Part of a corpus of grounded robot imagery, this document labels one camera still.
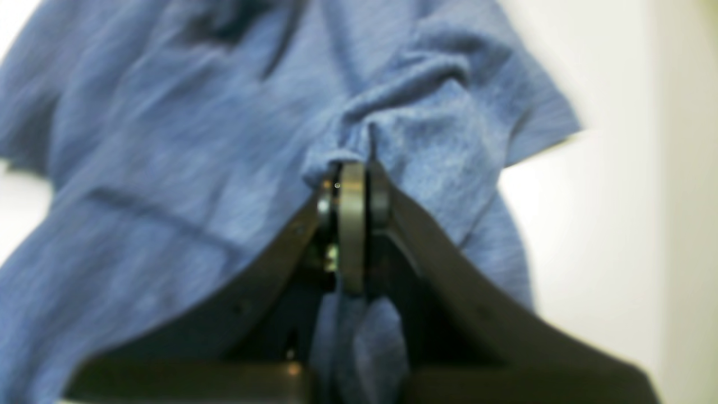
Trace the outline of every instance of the white background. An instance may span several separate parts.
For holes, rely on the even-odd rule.
[[[0,55],[36,3],[0,0]],[[718,403],[718,42],[704,5],[503,3],[586,126],[501,180],[541,315],[640,364],[667,403]],[[31,175],[0,175],[0,261],[49,198]]]

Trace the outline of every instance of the heather blue fabric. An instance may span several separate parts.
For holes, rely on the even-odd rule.
[[[46,0],[0,68],[0,155],[56,190],[0,270],[0,403],[53,403],[82,359],[219,288],[333,160],[379,159],[531,307],[496,183],[577,128],[491,0]],[[400,323],[327,296],[325,385],[392,402]]]

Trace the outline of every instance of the cloth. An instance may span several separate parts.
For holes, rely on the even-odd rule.
[[[83,359],[217,290],[334,160],[380,160],[531,307],[499,172],[577,129],[492,0],[45,0],[0,68],[0,156],[55,187],[0,270],[0,403],[55,402]],[[312,365],[391,403],[400,324],[329,295]]]

